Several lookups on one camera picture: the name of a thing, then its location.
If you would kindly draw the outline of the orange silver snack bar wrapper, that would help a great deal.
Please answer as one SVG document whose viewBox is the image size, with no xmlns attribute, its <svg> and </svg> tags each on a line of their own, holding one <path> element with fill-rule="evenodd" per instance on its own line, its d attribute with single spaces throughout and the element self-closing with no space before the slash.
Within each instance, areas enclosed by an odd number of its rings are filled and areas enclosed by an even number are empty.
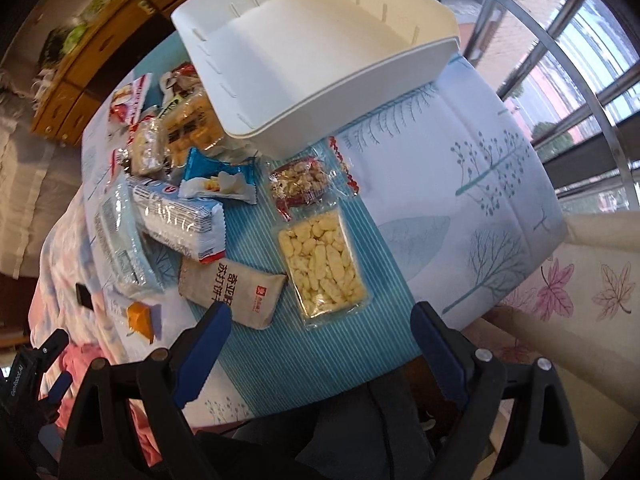
<svg viewBox="0 0 640 480">
<path fill-rule="evenodd" d="M 127 308 L 127 323 L 130 330 L 140 334 L 149 344 L 154 341 L 151 309 L 142 302 L 134 302 Z"/>
</svg>

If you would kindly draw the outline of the beige soda cracker pack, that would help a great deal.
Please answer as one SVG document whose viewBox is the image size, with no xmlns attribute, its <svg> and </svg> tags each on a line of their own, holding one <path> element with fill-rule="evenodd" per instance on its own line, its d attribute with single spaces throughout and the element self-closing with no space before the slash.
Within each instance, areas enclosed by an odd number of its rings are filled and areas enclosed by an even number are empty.
<svg viewBox="0 0 640 480">
<path fill-rule="evenodd" d="M 215 302 L 231 309 L 232 321 L 252 330 L 271 324 L 288 277 L 221 258 L 199 263 L 183 258 L 178 281 L 181 296 L 208 309 Z"/>
</svg>

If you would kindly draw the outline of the clear pale blue wafer pack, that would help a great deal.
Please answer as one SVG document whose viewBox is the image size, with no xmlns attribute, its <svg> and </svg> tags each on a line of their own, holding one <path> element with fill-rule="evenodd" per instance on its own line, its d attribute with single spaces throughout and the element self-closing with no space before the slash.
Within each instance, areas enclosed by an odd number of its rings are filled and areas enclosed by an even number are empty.
<svg viewBox="0 0 640 480">
<path fill-rule="evenodd" d="M 120 174 L 101 198 L 94 226 L 111 282 L 122 296 L 141 300 L 163 291 L 146 256 L 126 174 Z"/>
</svg>

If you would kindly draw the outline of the blue white biscuit pack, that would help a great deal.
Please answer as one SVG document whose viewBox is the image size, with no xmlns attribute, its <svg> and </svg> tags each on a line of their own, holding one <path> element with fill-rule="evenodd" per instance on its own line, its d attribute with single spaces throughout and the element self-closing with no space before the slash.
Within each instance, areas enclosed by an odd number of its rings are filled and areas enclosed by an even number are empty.
<svg viewBox="0 0 640 480">
<path fill-rule="evenodd" d="M 221 203 L 181 198 L 175 185 L 160 180 L 128 177 L 127 184 L 138 225 L 153 240 L 200 263 L 224 258 L 226 219 Z"/>
</svg>

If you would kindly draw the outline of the clear bag yellow puffs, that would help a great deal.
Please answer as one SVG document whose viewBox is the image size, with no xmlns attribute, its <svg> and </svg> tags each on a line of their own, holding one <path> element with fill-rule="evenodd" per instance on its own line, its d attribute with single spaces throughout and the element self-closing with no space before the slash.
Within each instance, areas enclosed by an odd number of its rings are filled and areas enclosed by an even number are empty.
<svg viewBox="0 0 640 480">
<path fill-rule="evenodd" d="M 305 325 L 344 318 L 368 303 L 369 289 L 340 207 L 278 229 L 277 241 Z"/>
</svg>

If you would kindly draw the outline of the blue cream snack pouch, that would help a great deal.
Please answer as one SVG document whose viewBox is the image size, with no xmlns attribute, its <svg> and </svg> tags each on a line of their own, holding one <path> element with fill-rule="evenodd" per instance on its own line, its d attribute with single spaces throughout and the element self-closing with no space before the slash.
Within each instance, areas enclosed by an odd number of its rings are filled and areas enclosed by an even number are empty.
<svg viewBox="0 0 640 480">
<path fill-rule="evenodd" d="M 257 204 L 257 178 L 254 157 L 242 162 L 224 162 L 191 148 L 186 158 L 179 197 L 186 200 L 214 198 Z"/>
</svg>

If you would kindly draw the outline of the Lipo cookies red white bag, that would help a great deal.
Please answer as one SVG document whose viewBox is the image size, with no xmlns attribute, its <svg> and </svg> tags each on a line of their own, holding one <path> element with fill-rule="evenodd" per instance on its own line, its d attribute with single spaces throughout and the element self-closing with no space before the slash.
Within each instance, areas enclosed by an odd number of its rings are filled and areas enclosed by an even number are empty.
<svg viewBox="0 0 640 480">
<path fill-rule="evenodd" d="M 142 76 L 128 82 L 112 95 L 108 120 L 116 126 L 133 126 L 143 110 L 143 104 L 152 82 L 152 74 Z"/>
</svg>

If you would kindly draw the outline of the white plastic storage bin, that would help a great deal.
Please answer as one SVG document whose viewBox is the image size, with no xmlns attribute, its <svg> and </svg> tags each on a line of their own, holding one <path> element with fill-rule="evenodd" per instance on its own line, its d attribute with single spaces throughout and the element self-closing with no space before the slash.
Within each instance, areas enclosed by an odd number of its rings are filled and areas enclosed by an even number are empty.
<svg viewBox="0 0 640 480">
<path fill-rule="evenodd" d="M 186 0 L 171 19 L 224 132 L 276 159 L 436 80 L 460 46 L 437 0 Z"/>
</svg>

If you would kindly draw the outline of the pink cloth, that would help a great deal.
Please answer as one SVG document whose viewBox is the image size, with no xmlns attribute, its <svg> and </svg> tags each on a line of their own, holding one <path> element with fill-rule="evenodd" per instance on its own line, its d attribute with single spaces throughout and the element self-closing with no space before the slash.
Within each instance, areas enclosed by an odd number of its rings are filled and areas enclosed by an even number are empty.
<svg viewBox="0 0 640 480">
<path fill-rule="evenodd" d="M 119 368 L 102 349 L 72 342 L 58 362 L 60 370 L 72 376 L 56 421 L 65 441 L 85 451 L 103 443 L 136 465 L 159 464 L 162 456 L 149 419 L 138 402 L 126 398 L 127 390 L 117 383 Z"/>
</svg>

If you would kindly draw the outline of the pastel floral blanket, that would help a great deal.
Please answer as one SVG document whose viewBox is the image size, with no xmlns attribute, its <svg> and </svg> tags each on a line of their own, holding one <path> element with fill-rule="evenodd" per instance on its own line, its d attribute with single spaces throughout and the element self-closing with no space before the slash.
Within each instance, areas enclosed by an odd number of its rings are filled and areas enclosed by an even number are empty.
<svg viewBox="0 0 640 480">
<path fill-rule="evenodd" d="M 76 283 L 84 284 L 91 292 L 92 311 L 77 303 Z M 81 192 L 76 193 L 44 240 L 28 322 L 34 347 L 41 346 L 55 330 L 62 328 L 70 340 L 68 344 L 96 344 L 113 364 L 127 359 L 115 324 L 105 310 Z M 41 394 L 47 394 L 62 373 L 58 359 L 44 374 Z"/>
</svg>

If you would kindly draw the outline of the black smartphone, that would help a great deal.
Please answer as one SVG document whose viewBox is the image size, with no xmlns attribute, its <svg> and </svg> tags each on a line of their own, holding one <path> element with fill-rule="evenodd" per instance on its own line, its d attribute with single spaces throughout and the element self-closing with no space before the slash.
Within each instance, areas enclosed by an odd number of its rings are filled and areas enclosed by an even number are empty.
<svg viewBox="0 0 640 480">
<path fill-rule="evenodd" d="M 89 292 L 89 289 L 84 284 L 76 283 L 75 290 L 76 290 L 77 303 L 81 307 L 92 311 L 93 302 L 92 302 L 91 292 Z"/>
</svg>

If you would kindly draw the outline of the maple leaf cushion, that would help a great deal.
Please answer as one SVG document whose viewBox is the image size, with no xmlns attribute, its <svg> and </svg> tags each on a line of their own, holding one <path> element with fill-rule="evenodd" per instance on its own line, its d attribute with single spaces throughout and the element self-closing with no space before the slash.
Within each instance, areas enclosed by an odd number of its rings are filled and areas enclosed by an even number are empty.
<svg viewBox="0 0 640 480">
<path fill-rule="evenodd" d="M 545 356 L 576 422 L 585 475 L 639 475 L 639 215 L 573 214 L 568 234 L 529 278 L 464 331 L 508 363 Z"/>
</svg>

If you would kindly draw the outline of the clear bag golden biscuits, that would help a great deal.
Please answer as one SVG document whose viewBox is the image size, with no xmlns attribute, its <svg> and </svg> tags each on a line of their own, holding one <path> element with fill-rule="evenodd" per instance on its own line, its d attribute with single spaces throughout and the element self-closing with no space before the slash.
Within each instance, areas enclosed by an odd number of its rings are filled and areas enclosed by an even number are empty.
<svg viewBox="0 0 640 480">
<path fill-rule="evenodd" d="M 206 152 L 224 138 L 224 129 L 202 87 L 179 94 L 160 112 L 168 135 L 171 168 L 183 167 L 190 148 Z"/>
</svg>

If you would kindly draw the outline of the white lace cover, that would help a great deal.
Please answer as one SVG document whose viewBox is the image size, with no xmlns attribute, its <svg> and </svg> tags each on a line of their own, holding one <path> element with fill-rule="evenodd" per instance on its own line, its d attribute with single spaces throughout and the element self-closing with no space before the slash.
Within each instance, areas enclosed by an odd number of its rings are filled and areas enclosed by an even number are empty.
<svg viewBox="0 0 640 480">
<path fill-rule="evenodd" d="M 42 245 L 81 184 L 80 151 L 32 132 L 32 100 L 1 73 L 1 273 L 39 274 Z"/>
</svg>

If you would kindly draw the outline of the wooden desk with drawers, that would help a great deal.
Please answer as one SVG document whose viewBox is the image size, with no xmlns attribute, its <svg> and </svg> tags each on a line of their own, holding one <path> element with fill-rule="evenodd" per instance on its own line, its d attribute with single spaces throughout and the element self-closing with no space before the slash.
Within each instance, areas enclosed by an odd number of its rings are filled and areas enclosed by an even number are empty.
<svg viewBox="0 0 640 480">
<path fill-rule="evenodd" d="M 112 0 L 65 55 L 44 92 L 32 132 L 66 145 L 82 132 L 102 103 L 136 64 L 174 28 L 169 17 L 186 0 Z"/>
</svg>

